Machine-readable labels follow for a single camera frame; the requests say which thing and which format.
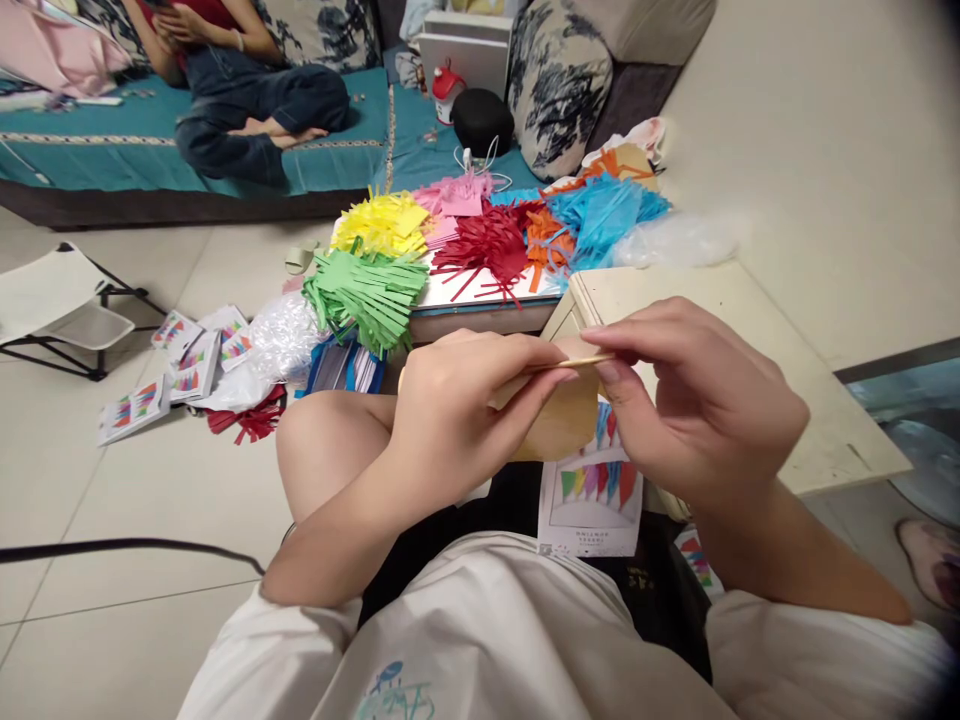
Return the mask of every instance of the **black ball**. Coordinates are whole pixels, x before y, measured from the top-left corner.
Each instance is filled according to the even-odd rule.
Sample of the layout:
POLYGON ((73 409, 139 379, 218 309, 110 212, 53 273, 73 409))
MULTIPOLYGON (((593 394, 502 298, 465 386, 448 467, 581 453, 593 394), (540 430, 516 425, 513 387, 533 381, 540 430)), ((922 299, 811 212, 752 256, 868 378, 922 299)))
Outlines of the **black ball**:
POLYGON ((483 88, 464 90, 453 101, 450 116, 460 144, 469 148, 475 158, 487 156, 495 137, 500 138, 497 141, 497 156, 510 150, 513 115, 495 93, 483 88))

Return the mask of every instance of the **black shorts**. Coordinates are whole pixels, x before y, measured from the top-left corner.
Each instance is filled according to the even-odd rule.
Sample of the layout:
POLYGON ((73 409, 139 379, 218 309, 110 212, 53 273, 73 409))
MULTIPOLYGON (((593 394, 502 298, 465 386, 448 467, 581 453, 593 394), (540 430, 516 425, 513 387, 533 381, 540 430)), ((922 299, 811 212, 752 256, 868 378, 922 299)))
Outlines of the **black shorts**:
MULTIPOLYGON (((542 463, 510 463, 493 478, 487 497, 444 508, 400 535, 363 593, 360 625, 399 597, 428 562, 464 535, 499 530, 535 538, 542 470, 542 463)), ((674 650, 710 682, 703 635, 710 604, 673 547, 682 529, 664 515, 644 512, 634 557, 583 560, 617 584, 644 640, 674 650)))

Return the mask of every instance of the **floral pillow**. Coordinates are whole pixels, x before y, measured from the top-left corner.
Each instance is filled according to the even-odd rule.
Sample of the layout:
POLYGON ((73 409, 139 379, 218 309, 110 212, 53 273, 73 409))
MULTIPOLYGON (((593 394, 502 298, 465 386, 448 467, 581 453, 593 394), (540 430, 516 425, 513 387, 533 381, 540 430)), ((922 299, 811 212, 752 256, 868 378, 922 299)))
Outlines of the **floral pillow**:
POLYGON ((610 92, 610 53, 570 0, 534 0, 512 50, 507 98, 520 154, 541 180, 572 175, 610 92))
POLYGON ((134 67, 150 66, 143 44, 120 0, 77 0, 77 5, 80 17, 104 28, 120 43, 120 47, 129 53, 134 67))
POLYGON ((368 0, 254 0, 291 65, 318 63, 339 73, 382 65, 368 0))

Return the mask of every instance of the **black cable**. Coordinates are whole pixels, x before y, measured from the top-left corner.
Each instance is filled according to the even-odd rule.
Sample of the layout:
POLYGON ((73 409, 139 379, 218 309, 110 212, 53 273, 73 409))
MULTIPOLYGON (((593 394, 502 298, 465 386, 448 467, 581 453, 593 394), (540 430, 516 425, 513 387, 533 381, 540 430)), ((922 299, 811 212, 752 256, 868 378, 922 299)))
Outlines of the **black cable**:
POLYGON ((256 558, 243 553, 225 550, 216 545, 184 542, 182 540, 161 540, 160 538, 115 538, 112 540, 88 540, 76 543, 58 543, 55 545, 26 545, 24 547, 0 549, 0 565, 26 560, 39 560, 48 557, 63 557, 80 553, 99 552, 101 550, 127 550, 130 548, 159 548, 162 550, 186 550, 218 555, 228 560, 239 560, 252 567, 257 575, 263 577, 266 571, 256 558))

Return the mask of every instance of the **wooden stick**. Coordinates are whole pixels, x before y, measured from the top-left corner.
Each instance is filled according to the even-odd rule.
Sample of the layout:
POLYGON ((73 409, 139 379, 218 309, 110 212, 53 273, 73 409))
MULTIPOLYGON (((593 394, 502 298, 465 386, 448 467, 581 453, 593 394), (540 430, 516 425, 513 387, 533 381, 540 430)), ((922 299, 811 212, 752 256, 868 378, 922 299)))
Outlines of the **wooden stick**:
POLYGON ((524 373, 537 373, 543 372, 544 370, 554 370, 561 367, 582 367, 584 365, 596 365, 598 362, 603 362, 604 360, 613 360, 616 355, 613 353, 600 353, 599 355, 592 355, 588 358, 573 358, 571 360, 564 360, 563 362, 558 362, 553 365, 535 365, 534 367, 527 368, 524 373))

